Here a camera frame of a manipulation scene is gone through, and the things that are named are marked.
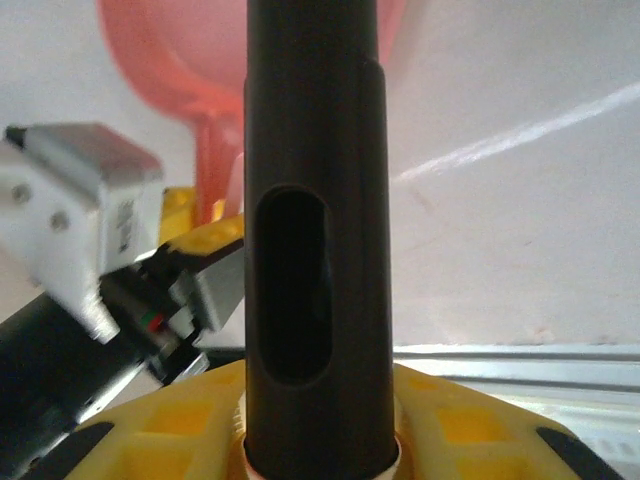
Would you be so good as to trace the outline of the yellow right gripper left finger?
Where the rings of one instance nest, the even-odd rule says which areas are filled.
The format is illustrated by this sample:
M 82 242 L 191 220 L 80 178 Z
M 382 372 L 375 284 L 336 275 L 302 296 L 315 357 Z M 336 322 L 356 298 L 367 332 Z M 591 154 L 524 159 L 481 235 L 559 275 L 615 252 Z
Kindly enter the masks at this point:
M 65 480 L 246 480 L 237 361 L 108 409 L 82 424 L 111 423 Z

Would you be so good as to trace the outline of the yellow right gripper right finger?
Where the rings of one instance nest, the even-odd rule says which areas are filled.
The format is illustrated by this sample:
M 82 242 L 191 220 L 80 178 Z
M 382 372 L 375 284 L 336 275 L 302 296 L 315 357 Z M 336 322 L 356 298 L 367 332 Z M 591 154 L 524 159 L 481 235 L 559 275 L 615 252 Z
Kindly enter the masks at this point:
M 393 480 L 624 480 L 549 418 L 409 367 L 394 366 Z

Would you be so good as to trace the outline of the pink plastic dustpan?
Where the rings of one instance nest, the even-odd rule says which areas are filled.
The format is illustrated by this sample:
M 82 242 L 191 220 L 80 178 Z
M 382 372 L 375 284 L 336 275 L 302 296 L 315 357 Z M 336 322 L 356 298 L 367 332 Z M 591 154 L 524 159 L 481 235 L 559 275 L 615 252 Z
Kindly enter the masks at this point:
M 126 80 L 195 138 L 193 228 L 389 229 L 385 75 L 405 0 L 98 0 Z

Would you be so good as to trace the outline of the dark hand brush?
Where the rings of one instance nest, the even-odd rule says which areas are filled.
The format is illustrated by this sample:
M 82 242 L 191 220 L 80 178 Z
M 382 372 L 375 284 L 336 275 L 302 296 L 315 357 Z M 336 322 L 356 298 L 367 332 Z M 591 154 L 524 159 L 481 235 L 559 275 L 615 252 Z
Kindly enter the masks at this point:
M 248 0 L 250 465 L 372 480 L 396 461 L 376 0 Z

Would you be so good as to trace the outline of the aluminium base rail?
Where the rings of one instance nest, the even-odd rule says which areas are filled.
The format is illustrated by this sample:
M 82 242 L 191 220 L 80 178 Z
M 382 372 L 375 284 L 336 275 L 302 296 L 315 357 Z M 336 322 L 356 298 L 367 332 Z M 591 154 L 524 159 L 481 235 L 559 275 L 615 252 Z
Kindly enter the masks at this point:
M 394 360 L 458 383 L 640 397 L 640 345 L 414 345 Z

